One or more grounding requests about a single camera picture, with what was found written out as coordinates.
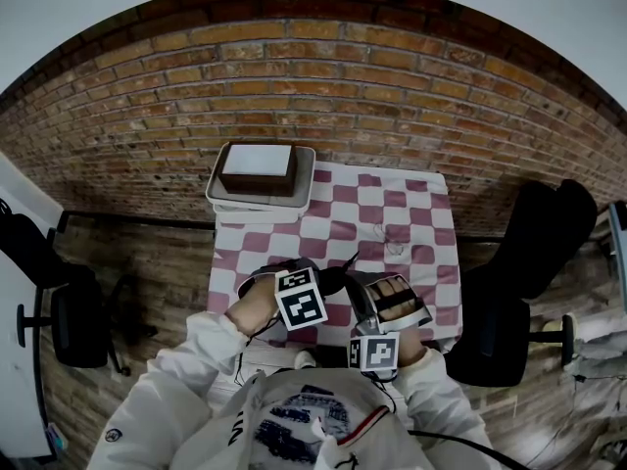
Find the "person's left hand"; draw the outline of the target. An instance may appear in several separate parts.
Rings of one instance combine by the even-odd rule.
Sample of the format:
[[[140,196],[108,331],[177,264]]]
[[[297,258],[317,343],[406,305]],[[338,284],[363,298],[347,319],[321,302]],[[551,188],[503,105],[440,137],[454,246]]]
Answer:
[[[226,316],[245,336],[251,337],[264,329],[278,312],[275,299],[275,278],[258,278],[246,294],[232,305]]]

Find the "person's right hand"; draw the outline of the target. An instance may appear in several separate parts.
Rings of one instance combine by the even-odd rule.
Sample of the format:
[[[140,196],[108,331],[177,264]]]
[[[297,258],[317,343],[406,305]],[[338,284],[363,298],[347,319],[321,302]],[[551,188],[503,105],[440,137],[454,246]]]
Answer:
[[[408,283],[398,277],[381,279],[366,289],[380,321],[398,320],[415,312],[415,296],[410,295]]]

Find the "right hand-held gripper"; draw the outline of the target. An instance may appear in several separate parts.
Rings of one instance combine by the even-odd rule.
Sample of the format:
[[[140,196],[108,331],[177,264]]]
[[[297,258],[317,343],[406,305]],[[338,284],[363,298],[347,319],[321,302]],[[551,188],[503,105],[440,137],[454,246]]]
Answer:
[[[356,336],[348,345],[349,366],[380,383],[391,382],[397,375],[401,332],[432,321],[424,300],[411,286],[415,312],[398,320],[380,321],[366,287],[388,277],[398,277],[410,286],[403,275],[392,272],[351,272],[344,275],[344,287],[357,320]]]

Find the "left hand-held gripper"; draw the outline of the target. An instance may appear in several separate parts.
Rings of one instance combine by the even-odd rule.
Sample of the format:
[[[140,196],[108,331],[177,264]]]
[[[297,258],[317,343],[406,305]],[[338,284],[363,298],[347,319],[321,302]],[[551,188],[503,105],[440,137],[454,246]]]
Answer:
[[[274,321],[282,321],[288,331],[293,331],[328,319],[324,298],[319,289],[319,269],[315,265],[263,266],[239,286],[239,300],[258,278],[265,275],[275,278],[274,293],[278,312],[260,332]]]

